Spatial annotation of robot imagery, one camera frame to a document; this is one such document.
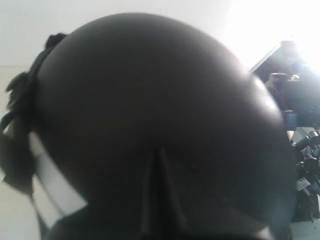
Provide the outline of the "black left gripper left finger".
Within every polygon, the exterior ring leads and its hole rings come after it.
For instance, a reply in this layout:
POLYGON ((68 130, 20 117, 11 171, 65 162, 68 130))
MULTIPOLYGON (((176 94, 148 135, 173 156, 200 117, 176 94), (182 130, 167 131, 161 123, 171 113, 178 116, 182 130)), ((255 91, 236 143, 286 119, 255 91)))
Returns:
POLYGON ((86 202, 58 220, 49 240, 142 240, 158 237, 159 148, 60 147, 53 162, 86 202))

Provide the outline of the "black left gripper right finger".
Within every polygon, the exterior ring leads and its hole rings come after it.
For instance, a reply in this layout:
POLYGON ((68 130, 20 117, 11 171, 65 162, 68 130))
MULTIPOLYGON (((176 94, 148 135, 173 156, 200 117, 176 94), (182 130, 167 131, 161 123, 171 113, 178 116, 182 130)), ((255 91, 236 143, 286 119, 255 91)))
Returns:
POLYGON ((266 221, 226 196, 238 183, 223 162, 157 152, 157 206, 166 240, 273 240, 266 221))

